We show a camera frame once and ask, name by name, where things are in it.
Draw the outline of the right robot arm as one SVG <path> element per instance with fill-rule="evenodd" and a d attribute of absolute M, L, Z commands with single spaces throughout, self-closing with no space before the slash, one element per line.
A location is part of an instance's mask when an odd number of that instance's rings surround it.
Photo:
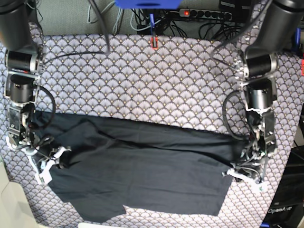
<path fill-rule="evenodd" d="M 43 48 L 31 36 L 27 7 L 25 0 L 0 2 L 0 41 L 6 48 L 4 63 L 8 70 L 4 88 L 4 97 L 9 101 L 6 142 L 10 149 L 25 153 L 38 184 L 49 184 L 52 181 L 50 169 L 53 166 L 64 168 L 60 158 L 70 148 L 54 147 L 54 137 L 49 134 L 37 136 L 38 131 L 52 123 L 56 103 L 53 95 L 39 84 Z M 33 121 L 40 91 L 50 98 L 52 104 L 50 119 L 42 125 Z"/>

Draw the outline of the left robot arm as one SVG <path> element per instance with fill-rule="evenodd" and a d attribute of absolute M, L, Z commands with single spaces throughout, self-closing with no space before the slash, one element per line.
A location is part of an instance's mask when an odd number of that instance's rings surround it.
<path fill-rule="evenodd" d="M 277 68 L 277 52 L 284 49 L 304 16 L 302 0 L 269 0 L 259 34 L 245 51 L 239 51 L 234 61 L 238 89 L 232 91 L 222 106 L 224 125 L 237 140 L 248 140 L 238 161 L 223 173 L 246 182 L 253 192 L 268 189 L 264 181 L 268 161 L 277 151 L 274 103 L 276 83 L 272 73 Z M 239 95 L 245 107 L 249 136 L 235 134 L 229 126 L 227 103 Z"/>

